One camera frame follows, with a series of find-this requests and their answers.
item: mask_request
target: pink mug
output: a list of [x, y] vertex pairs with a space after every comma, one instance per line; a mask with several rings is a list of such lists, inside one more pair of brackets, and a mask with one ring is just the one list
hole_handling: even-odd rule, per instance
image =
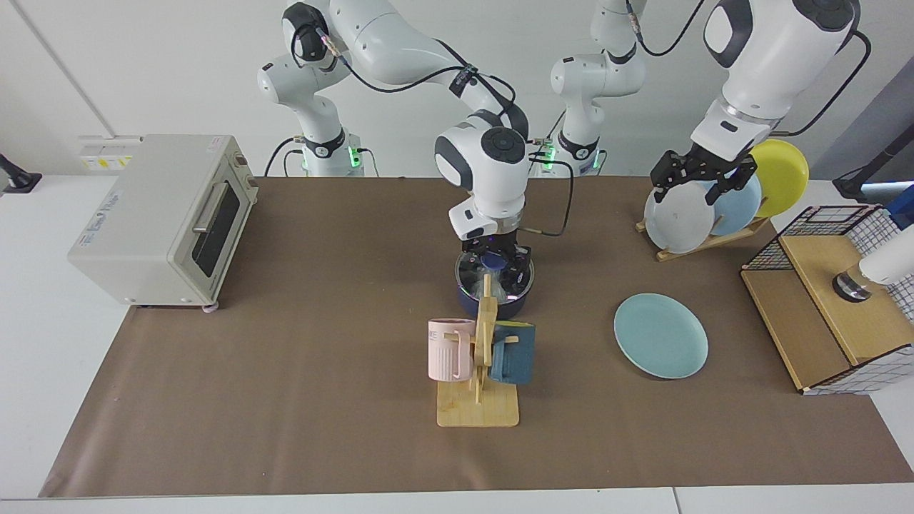
[[476, 322], [472, 319], [430, 319], [429, 378], [439, 382], [459, 382], [472, 378], [470, 337], [475, 333]]

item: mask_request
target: oven window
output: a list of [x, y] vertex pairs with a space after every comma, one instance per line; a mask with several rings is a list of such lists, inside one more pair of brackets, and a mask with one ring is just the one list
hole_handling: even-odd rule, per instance
[[194, 262], [200, 267], [200, 271], [209, 278], [212, 278], [213, 272], [216, 270], [216, 262], [219, 260], [219, 255], [222, 254], [222, 248], [225, 246], [226, 240], [229, 238], [231, 226], [235, 222], [235, 216], [238, 214], [240, 207], [241, 202], [238, 200], [238, 195], [229, 185], [226, 196], [222, 199], [222, 203], [219, 204], [218, 214], [216, 215], [216, 220], [213, 221], [212, 229], [205, 234], [197, 236], [197, 244], [194, 245], [192, 254]]

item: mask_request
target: light blue plate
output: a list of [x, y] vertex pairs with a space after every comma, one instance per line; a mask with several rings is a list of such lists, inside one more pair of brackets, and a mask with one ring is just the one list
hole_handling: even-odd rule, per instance
[[[703, 181], [705, 190], [711, 189], [717, 182]], [[711, 235], [728, 236], [745, 229], [755, 218], [761, 206], [761, 182], [755, 175], [749, 179], [746, 186], [737, 191], [727, 191], [714, 202], [714, 219], [724, 217], [716, 227], [711, 230]]]
[[669, 296], [630, 297], [616, 310], [613, 328], [625, 357], [661, 379], [694, 375], [707, 360], [707, 335], [701, 322]]

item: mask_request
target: green led light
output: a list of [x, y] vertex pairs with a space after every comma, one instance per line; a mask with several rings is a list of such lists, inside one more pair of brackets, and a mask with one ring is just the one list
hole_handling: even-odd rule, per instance
[[[556, 147], [555, 147], [555, 146], [553, 146], [553, 145], [546, 145], [546, 160], [547, 160], [547, 161], [554, 161], [554, 160], [556, 160], [556, 153], [557, 153], [557, 152], [558, 152], [558, 151], [556, 150]], [[544, 164], [544, 165], [543, 165], [543, 169], [549, 171], [549, 170], [552, 169], [552, 166], [553, 166], [552, 163]]]
[[362, 157], [359, 156], [358, 151], [349, 146], [349, 162], [352, 163], [352, 167], [362, 166]]

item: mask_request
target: label sticker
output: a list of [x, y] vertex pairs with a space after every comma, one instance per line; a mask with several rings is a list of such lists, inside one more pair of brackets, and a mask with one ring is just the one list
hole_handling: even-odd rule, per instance
[[225, 136], [222, 136], [222, 135], [217, 135], [216, 137], [214, 137], [213, 141], [207, 147], [207, 152], [212, 154], [213, 152], [217, 151], [222, 146], [222, 141], [224, 141], [224, 140], [225, 140]]
[[107, 221], [108, 217], [111, 215], [114, 206], [117, 205], [119, 201], [121, 201], [122, 195], [122, 189], [108, 193], [108, 196], [105, 197], [105, 200], [95, 211], [95, 215], [92, 216], [92, 220], [89, 222], [89, 226], [86, 227], [86, 230], [82, 232], [80, 239], [77, 241], [79, 246], [86, 247], [92, 244], [92, 242], [95, 240], [95, 236], [98, 234], [99, 230], [101, 230], [101, 227], [104, 226], [105, 221]]

